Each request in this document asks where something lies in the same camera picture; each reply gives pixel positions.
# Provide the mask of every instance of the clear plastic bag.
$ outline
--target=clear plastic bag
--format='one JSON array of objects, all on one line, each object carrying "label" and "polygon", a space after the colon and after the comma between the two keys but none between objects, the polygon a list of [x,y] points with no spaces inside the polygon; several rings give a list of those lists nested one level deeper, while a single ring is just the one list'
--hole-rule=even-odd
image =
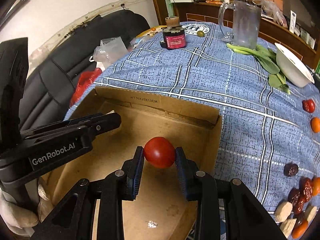
[{"label": "clear plastic bag", "polygon": [[131,51],[134,48],[138,47],[139,45],[144,44],[145,42],[147,42],[151,38],[152,38],[152,36],[149,36],[149,35],[133,38],[132,41],[130,41],[130,45],[128,47],[128,51]]},{"label": "clear plastic bag", "polygon": [[261,8],[265,11],[265,13],[268,16],[273,17],[273,21],[285,28],[288,28],[287,21],[285,20],[282,12],[274,2],[268,0],[252,0],[252,2],[256,5],[261,5]]},{"label": "clear plastic bag", "polygon": [[50,54],[46,46],[41,46],[34,50],[29,56],[29,72],[28,76],[38,67]]},{"label": "clear plastic bag", "polygon": [[105,68],[116,62],[128,53],[121,37],[109,38],[100,41],[93,53],[93,60],[102,62]]}]

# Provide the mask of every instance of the wooden lid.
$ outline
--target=wooden lid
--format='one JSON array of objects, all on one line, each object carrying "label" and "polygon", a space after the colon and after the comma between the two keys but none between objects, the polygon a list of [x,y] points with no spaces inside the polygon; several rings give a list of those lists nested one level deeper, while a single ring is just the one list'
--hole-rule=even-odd
[{"label": "wooden lid", "polygon": [[168,27],[177,27],[180,26],[180,20],[179,17],[173,16],[173,17],[167,17],[165,19],[165,22]]}]

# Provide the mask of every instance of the green vegetable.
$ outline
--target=green vegetable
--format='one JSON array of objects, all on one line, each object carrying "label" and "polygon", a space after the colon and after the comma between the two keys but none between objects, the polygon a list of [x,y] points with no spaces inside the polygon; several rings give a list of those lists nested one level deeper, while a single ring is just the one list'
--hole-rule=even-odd
[{"label": "green vegetable", "polygon": [[271,74],[280,72],[280,68],[269,57],[256,57],[261,66]]},{"label": "green vegetable", "polygon": [[280,81],[280,79],[278,78],[278,76],[275,74],[269,74],[268,78],[269,78],[268,83],[269,83],[270,87],[278,88],[283,84]]},{"label": "green vegetable", "polygon": [[282,84],[280,87],[278,87],[277,89],[279,89],[282,92],[285,92],[287,94],[290,95],[290,90],[289,90],[289,86],[287,84]]},{"label": "green vegetable", "polygon": [[227,43],[227,47],[232,49],[235,53],[254,56],[261,66],[270,73],[268,76],[269,85],[290,95],[290,90],[286,84],[285,76],[276,64],[276,53],[272,49],[266,49],[259,44],[256,46],[255,50],[231,45],[229,43]]},{"label": "green vegetable", "polygon": [[246,52],[240,49],[233,49],[233,52],[243,54],[243,55],[252,55],[250,52]]},{"label": "green vegetable", "polygon": [[272,49],[270,49],[270,48],[268,48],[268,51],[269,51],[269,53],[270,53],[270,58],[274,61],[274,62],[276,62],[276,57],[277,57],[277,54],[272,50]]}]

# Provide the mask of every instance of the blue tablecloth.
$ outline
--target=blue tablecloth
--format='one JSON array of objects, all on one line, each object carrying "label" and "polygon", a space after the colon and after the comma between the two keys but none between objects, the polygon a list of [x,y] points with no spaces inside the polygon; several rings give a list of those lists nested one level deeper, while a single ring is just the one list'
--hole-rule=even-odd
[{"label": "blue tablecloth", "polygon": [[[159,93],[220,109],[221,142],[212,173],[227,181],[240,178],[273,215],[290,190],[299,187],[302,176],[319,175],[320,136],[309,124],[313,116],[320,117],[319,91],[313,84],[300,89],[288,82],[291,95],[273,89],[268,73],[253,56],[226,47],[218,25],[190,23],[210,30],[204,38],[186,34],[187,47],[175,50],[161,48],[162,33],[158,33],[106,69],[82,98],[100,85]],[[258,43],[276,51],[263,39]],[[302,109],[306,98],[317,105],[313,114]],[[288,178],[283,169],[290,162],[299,166],[299,172]],[[319,207],[320,196],[311,203]],[[223,217],[222,202],[220,206]]]}]

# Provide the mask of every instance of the chair backrest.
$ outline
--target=chair backrest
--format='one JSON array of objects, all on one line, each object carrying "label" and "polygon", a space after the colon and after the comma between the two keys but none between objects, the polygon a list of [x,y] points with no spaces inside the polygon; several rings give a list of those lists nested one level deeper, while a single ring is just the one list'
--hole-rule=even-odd
[{"label": "chair backrest", "polygon": [[80,74],[96,67],[89,58],[100,40],[120,36],[128,47],[134,37],[149,28],[143,16],[120,10],[76,29],[27,79],[20,101],[19,129],[63,120]]}]

